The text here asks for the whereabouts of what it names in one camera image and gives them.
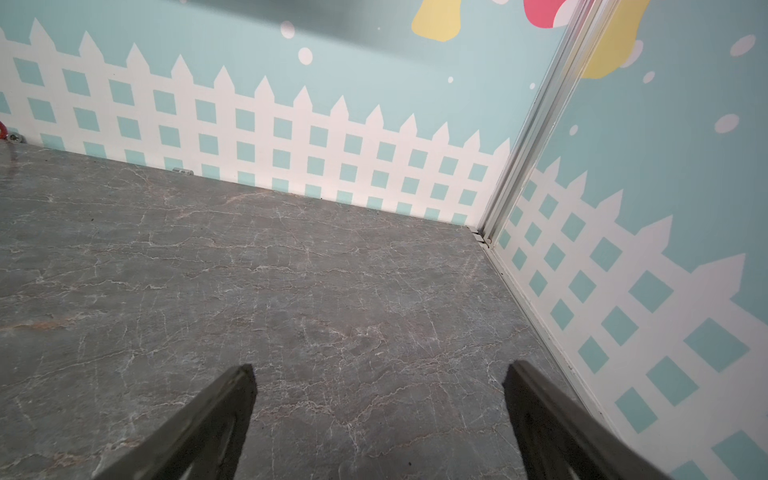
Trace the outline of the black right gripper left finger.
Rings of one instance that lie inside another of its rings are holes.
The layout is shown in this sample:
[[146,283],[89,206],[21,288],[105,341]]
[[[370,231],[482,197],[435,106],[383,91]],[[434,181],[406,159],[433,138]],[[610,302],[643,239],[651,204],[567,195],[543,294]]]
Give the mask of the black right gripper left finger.
[[232,479],[258,389],[250,364],[233,366],[99,479]]

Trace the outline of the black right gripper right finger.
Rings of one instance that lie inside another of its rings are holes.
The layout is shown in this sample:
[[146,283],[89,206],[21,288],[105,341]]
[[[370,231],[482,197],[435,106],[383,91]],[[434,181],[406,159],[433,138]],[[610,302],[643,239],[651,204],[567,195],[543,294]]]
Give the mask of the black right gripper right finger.
[[516,360],[503,382],[529,479],[666,479],[532,364]]

